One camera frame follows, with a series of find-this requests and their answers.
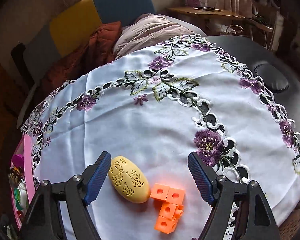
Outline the white green plug-in device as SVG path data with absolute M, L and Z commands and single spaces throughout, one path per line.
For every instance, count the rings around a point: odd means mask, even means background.
M 21 183 L 17 187 L 21 193 L 21 197 L 23 199 L 23 204 L 24 204 L 24 210 L 26 210 L 29 206 L 29 200 L 27 196 L 27 189 L 26 189 L 26 183 L 25 180 L 21 180 Z

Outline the brown studded massage ball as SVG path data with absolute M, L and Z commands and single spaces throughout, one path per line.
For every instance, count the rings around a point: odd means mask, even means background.
M 24 178 L 24 170 L 22 168 L 19 167 L 10 168 L 10 172 L 8 174 L 8 181 L 10 187 L 17 188 L 23 178 Z

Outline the magenta round plastic toy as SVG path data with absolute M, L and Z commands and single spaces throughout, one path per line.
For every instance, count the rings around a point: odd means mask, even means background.
M 14 167 L 24 169 L 24 156 L 22 154 L 13 155 L 11 162 Z

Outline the orange linking cubes block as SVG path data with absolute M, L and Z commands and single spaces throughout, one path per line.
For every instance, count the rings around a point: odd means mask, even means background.
M 185 190 L 156 183 L 150 197 L 161 202 L 154 229 L 165 234 L 173 233 L 184 213 Z

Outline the yellow perforated oval case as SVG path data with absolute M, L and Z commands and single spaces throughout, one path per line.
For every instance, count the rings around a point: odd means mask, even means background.
M 151 189 L 147 178 L 128 158 L 113 158 L 108 177 L 115 190 L 126 200 L 142 204 L 149 199 Z

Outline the red metallic capsule bottle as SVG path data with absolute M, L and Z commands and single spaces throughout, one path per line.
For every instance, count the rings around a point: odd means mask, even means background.
M 17 215 L 18 215 L 18 217 L 19 217 L 20 220 L 23 220 L 23 219 L 24 219 L 24 214 L 23 214 L 22 211 L 18 210 L 18 211 L 17 211 Z

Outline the pink storage box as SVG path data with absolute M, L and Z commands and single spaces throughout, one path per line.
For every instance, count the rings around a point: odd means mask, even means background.
M 28 135 L 23 135 L 21 137 L 21 140 L 19 141 L 19 144 L 17 148 L 14 151 L 14 154 L 22 154 L 24 156 L 24 178 L 26 183 L 26 189 L 27 189 L 27 196 L 29 200 L 29 204 L 34 196 L 35 193 L 35 187 L 33 182 L 33 175 L 32 175 L 32 157 L 31 157 L 31 138 Z M 10 161 L 10 168 L 14 167 L 12 162 Z M 17 229 L 20 230 L 23 220 L 20 220 L 17 215 L 17 207 L 15 205 L 14 196 L 13 196 L 13 189 L 10 187 L 10 196 L 11 196 L 11 203 L 12 203 L 12 209 L 13 209 L 13 215 L 15 218 L 15 222 L 17 225 Z

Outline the white embroidered floral tablecloth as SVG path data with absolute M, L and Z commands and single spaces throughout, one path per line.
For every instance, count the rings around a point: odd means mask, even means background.
M 187 166 L 191 152 L 236 183 L 261 184 L 277 224 L 300 201 L 300 84 L 243 37 L 184 35 L 96 68 L 54 90 L 21 131 L 35 185 L 66 181 L 103 151 L 185 190 L 173 233 L 154 229 L 161 202 L 123 198 L 107 176 L 88 206 L 102 239 L 191 239 L 210 213 Z

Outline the rust red quilted jacket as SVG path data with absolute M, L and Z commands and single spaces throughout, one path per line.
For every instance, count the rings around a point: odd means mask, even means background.
M 121 33 L 120 21 L 102 24 L 90 36 L 88 43 L 51 65 L 40 81 L 40 90 L 48 95 L 65 81 L 77 80 L 93 69 L 113 62 L 114 45 Z

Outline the wooden side shelf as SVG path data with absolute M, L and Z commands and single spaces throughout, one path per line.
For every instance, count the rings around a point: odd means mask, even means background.
M 180 14 L 189 17 L 200 18 L 203 20 L 218 19 L 218 20 L 228 20 L 228 21 L 245 21 L 257 28 L 265 31 L 266 33 L 272 33 L 273 28 L 268 27 L 264 24 L 260 24 L 251 18 L 246 18 L 242 15 L 230 12 L 227 10 L 202 10 L 193 7 L 172 7 L 166 8 L 169 14 Z

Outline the pink beige duvet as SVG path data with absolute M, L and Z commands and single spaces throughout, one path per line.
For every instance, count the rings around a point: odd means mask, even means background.
M 142 14 L 135 23 L 122 31 L 113 48 L 115 59 L 119 59 L 134 51 L 154 46 L 179 35 L 206 34 L 197 26 L 188 22 L 155 14 Z

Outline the multicolour sofa backrest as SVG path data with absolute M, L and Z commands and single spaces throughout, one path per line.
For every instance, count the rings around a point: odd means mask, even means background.
M 57 60 L 88 42 L 105 23 L 132 24 L 140 15 L 155 13 L 152 0 L 81 0 L 61 12 L 25 46 L 24 61 L 35 83 Z

